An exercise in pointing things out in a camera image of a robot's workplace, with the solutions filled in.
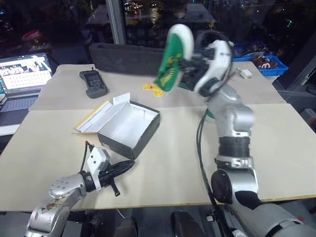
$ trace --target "floor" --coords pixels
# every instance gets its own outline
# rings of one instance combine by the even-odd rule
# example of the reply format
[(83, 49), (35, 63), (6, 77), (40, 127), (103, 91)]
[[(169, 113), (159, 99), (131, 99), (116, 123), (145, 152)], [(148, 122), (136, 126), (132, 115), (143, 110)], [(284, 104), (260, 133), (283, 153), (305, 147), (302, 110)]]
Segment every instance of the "floor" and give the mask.
[[(316, 205), (316, 198), (307, 200), (296, 200), (280, 204), (285, 210), (299, 218), (305, 224), (316, 229), (316, 215), (310, 214), (309, 209)], [(170, 214), (175, 210), (184, 210), (190, 213), (204, 230), (208, 237), (217, 237), (219, 232), (216, 224), (206, 222), (206, 216), (211, 212), (211, 207), (203, 206), (183, 206), (183, 207), (149, 207), (121, 209), (124, 216), (132, 216), (137, 220), (139, 237), (172, 237), (170, 224)], [(21, 212), (7, 212), (0, 215), (0, 236), (20, 237), (23, 236), (30, 214)], [(122, 221), (122, 217), (116, 210), (98, 211), (92, 223), (100, 227), (96, 232), (96, 237), (113, 236), (114, 227)], [(237, 228), (238, 223), (235, 217), (230, 216), (229, 222)], [(79, 237), (81, 224), (68, 221), (63, 233), (63, 237)]]

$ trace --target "open box lid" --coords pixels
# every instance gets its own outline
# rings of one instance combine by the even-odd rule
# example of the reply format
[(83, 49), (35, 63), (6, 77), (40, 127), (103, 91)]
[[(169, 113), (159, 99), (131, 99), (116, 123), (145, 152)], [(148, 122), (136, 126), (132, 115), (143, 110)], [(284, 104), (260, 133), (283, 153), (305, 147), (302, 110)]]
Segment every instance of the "open box lid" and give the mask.
[(113, 98), (113, 104), (105, 101), (84, 118), (75, 130), (80, 133), (97, 133), (104, 127), (130, 100), (130, 93)]

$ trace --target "blue basket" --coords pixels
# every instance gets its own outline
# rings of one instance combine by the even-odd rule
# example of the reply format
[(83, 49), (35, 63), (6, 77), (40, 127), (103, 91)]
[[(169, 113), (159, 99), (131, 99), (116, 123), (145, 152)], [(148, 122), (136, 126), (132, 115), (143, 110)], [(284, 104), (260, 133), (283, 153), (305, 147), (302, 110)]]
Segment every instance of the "blue basket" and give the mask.
[[(267, 55), (265, 56), (266, 58), (269, 58), (270, 60), (277, 62), (277, 68), (272, 68), (272, 69), (259, 69), (259, 72), (261, 72), (262, 75), (265, 77), (272, 77), (272, 76), (281, 76), (283, 73), (288, 70), (288, 67), (285, 66), (281, 61), (273, 56), (273, 55)], [(254, 57), (241, 57), (241, 58), (233, 58), (233, 62), (247, 62), (247, 61), (252, 61)]]

